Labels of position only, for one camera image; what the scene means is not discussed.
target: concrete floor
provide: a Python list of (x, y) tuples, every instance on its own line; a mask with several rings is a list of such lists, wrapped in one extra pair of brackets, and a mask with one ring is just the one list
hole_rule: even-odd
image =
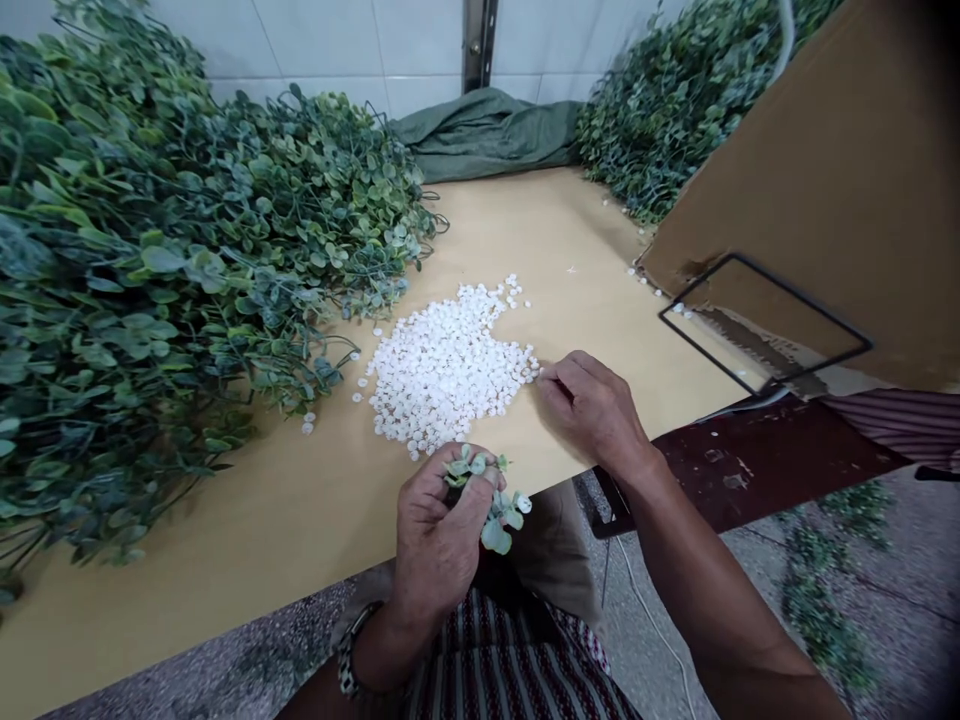
[[(836, 588), (842, 606), (868, 638), (880, 684), (849, 699), (855, 717), (931, 718), (951, 689), (960, 623), (960, 486), (919, 483), (909, 471), (884, 479), (896, 497), (888, 511), (893, 549), (854, 551), (855, 577)], [(597, 492), (586, 478), (583, 488)], [(616, 540), (593, 538), (584, 518), (591, 568), (608, 624), (614, 676), (645, 718), (689, 718), (682, 676), (630, 588)], [(724, 541), (780, 615), (786, 567), (783, 532), (765, 519), (726, 533)], [(696, 717), (716, 717), (686, 646), (646, 573), (635, 535), (621, 536), (642, 596), (686, 668)], [(322, 658), (330, 628), (352, 590), (350, 581), (305, 598), (182, 655), (45, 716), (68, 718), (272, 718)]]

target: striped fabric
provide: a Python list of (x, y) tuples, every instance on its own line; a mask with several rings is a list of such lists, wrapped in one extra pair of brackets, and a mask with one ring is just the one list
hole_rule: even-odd
[(820, 401), (874, 442), (914, 462), (960, 473), (960, 395), (871, 390)]
[(548, 605), (560, 642), (534, 637), (471, 589), (407, 685), (407, 718), (639, 718), (587, 625)]

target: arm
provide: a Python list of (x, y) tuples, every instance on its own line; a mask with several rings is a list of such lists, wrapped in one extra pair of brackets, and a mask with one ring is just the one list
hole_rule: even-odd
[[(385, 695), (413, 675), (447, 616), (467, 595), (480, 560), (480, 530), (495, 488), (506, 482), (496, 465), (464, 486), (451, 510), (445, 504), (444, 464), (459, 460), (459, 443), (448, 443), (400, 489), (397, 501), (397, 569), (390, 599), (363, 626), (353, 646), (353, 673), (367, 691)], [(484, 448), (488, 462), (495, 455)], [(337, 655), (293, 696), (278, 720), (369, 715), (363, 699), (340, 692)]]
[[(371, 617), (353, 649), (354, 676), (375, 693), (397, 689), (413, 674), (440, 629), (443, 618), (428, 621), (410, 617), (392, 600)], [(317, 717), (363, 717), (363, 700), (340, 692), (336, 654), (287, 703), (278, 720)]]
[(654, 587), (717, 712), (849, 717), (650, 444), (626, 382), (575, 351), (541, 373), (538, 387), (627, 497)]

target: hand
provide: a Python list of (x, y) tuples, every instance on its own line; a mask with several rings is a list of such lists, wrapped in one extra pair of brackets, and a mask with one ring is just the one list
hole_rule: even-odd
[[(480, 560), (480, 531), (487, 521), (494, 488), (506, 482), (496, 465), (473, 476), (451, 510), (444, 505), (448, 486), (444, 463), (461, 458), (460, 443), (435, 452), (400, 488), (397, 507), (397, 570), (390, 602), (413, 622), (440, 623), (467, 596)], [(478, 445), (474, 454), (496, 456)]]
[(573, 440), (618, 479), (662, 462), (640, 425), (630, 386), (592, 355), (574, 350), (546, 367), (537, 387)]

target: yellow table surface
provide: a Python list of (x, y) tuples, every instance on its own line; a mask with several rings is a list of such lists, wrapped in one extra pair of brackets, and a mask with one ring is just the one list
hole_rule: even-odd
[[(636, 227), (579, 170), (436, 189), (441, 199), (427, 205), (452, 228), (423, 272), (410, 273), (396, 317), (456, 297), (458, 283), (496, 286), (516, 273), (519, 299), (532, 307), (507, 311), (494, 337), (532, 343), (542, 361), (593, 353), (630, 382), (651, 437), (745, 396), (657, 319), (665, 300), (626, 273)], [(381, 323), (385, 333), (391, 325)], [(373, 433), (370, 405), (350, 398), (378, 342), (372, 327), (340, 328), (363, 356), (320, 403), (313, 435), (301, 434), (298, 419), (258, 418), (260, 437), (149, 534), (145, 559), (75, 568), (59, 548), (33, 560), (27, 593), (4, 609), (0, 627), (7, 720), (68, 703), (393, 556), (397, 489), (416, 465), (404, 444)], [(505, 453), (510, 487), (528, 494), (592, 465), (543, 422), (533, 386), (505, 417), (476, 421), (468, 440)]]

